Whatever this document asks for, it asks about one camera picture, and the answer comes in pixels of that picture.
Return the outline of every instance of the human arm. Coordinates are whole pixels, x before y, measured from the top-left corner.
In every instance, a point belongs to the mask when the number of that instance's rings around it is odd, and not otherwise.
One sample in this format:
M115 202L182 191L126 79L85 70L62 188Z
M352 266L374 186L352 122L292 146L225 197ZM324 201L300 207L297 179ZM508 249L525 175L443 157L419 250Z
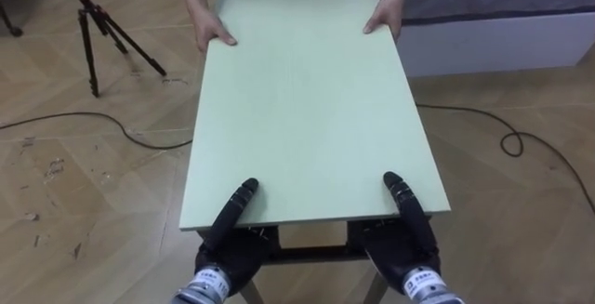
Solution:
M364 33L371 33L379 25L386 24L390 27L392 36L397 39L401 33L401 18L405 0L380 0L364 26Z
M208 8L207 0L185 0L188 11L194 24L196 34L196 44L198 48L205 52L208 42L218 37L227 45L235 45L237 41L225 29L217 15L213 14Z

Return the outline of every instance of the floor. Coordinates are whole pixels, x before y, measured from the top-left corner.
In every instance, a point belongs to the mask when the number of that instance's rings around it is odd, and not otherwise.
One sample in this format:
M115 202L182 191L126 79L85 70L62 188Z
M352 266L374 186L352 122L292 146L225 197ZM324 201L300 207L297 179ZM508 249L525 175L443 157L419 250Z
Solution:
M95 0L169 71L123 58L93 30L101 99L86 81L78 1L3 1L25 36L0 28L0 125L100 111L151 143L192 137L204 57L182 0ZM595 48L573 68L410 84L418 101L488 109L550 141L595 198L593 75ZM447 283L469 303L595 303L595 216L564 164L532 141L507 157L508 131L481 116L420 114L453 207L432 220ZM1 130L0 302L166 303L199 244L177 229L189 151L141 149L102 119ZM344 240L341 223L282 234L286 245ZM268 303L360 303L373 275L368 262L329 263L264 268L255 281ZM392 291L382 301L404 302Z

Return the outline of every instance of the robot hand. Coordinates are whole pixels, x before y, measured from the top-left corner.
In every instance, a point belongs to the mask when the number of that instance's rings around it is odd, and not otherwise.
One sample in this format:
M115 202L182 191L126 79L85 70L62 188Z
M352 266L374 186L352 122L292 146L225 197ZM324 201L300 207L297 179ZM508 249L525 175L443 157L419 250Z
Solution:
M276 227L234 229L258 181L248 179L231 196L215 219L195 260L195 276L181 288L172 303L221 304L240 291L254 277L276 248Z
M416 303L463 304L440 276L436 238L417 198L394 173L386 173L384 182L400 217L363 224L364 249L378 273Z
M273 252L278 235L275 227L237 229L230 232L217 252L201 245L194 262L194 272L218 270L229 279L229 294L235 295L256 275Z

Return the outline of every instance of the human hand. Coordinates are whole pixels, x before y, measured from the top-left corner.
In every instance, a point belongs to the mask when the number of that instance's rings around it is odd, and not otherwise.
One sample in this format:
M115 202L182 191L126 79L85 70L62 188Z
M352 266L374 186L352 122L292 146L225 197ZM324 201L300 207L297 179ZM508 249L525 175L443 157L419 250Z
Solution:
M394 40L401 34L401 17L403 13L403 0L380 0L364 26L364 33L373 32L378 26L389 25Z
M201 52L206 52L209 41L217 37L229 46L237 44L235 38L225 29L219 17L209 10L203 10L194 17L194 31L196 45Z

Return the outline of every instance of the table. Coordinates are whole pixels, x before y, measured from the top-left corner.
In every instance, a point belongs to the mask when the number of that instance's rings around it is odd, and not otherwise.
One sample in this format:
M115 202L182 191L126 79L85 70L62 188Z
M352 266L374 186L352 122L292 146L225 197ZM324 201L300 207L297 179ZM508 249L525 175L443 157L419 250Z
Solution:
M218 0L238 46L209 46L179 226L207 229L247 178L240 224L383 218L382 175L449 204L377 0Z

